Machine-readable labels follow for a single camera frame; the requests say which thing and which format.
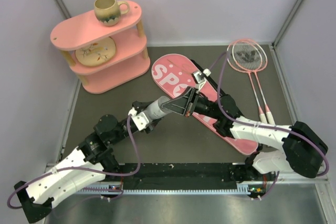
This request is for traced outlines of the white shuttlecock tube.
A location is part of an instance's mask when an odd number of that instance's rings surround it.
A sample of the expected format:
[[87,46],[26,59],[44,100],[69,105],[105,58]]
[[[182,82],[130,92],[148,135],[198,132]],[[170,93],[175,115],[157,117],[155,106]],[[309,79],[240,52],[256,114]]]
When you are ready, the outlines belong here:
[[171,112],[165,108],[162,108],[161,105],[165,102],[170,101],[170,98],[166,96],[161,96],[154,102],[152,102],[146,109],[145,114],[151,119],[151,120],[157,120],[160,119]]

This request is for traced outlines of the pink sport racket bag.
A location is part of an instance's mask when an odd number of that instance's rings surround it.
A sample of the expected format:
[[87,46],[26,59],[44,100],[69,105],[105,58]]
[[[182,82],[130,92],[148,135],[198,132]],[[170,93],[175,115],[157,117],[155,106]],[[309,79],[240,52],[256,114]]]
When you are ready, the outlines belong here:
[[[156,60],[151,68],[154,82],[169,97],[176,98],[188,87],[194,87],[196,82],[192,78],[192,73],[200,70],[188,57],[180,54],[167,54]],[[213,124],[216,122],[208,116],[193,113],[193,117],[210,129],[214,134],[230,144],[243,155],[251,155],[257,150],[258,143],[245,139],[233,139],[223,137],[216,132]]]

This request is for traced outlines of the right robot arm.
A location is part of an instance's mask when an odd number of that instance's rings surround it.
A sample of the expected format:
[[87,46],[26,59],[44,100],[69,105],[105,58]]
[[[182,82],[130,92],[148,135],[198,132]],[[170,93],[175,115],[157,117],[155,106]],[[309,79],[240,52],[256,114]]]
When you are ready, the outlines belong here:
[[245,174],[252,180],[264,173],[292,170],[306,178],[316,178],[328,172],[319,169],[326,163],[327,145],[312,128],[304,122],[294,125],[271,125],[250,120],[241,113],[234,99],[217,94],[211,101],[196,88],[187,87],[178,97],[168,100],[161,108],[185,117],[198,113],[216,119],[213,127],[223,137],[249,140],[275,149],[271,157],[258,153],[245,166]]

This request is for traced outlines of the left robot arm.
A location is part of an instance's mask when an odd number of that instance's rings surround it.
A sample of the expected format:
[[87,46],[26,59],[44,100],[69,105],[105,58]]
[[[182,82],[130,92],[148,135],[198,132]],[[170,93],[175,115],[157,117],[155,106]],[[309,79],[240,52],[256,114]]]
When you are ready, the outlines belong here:
[[135,170],[121,172],[113,145],[125,138],[134,141],[136,132],[152,131],[169,113],[162,108],[166,101],[167,97],[152,102],[136,101],[122,121],[112,114],[102,116],[93,132],[61,162],[29,182],[18,182],[13,194],[18,197],[27,221],[36,223],[44,219],[63,200],[93,183],[135,175],[141,162],[137,162]]

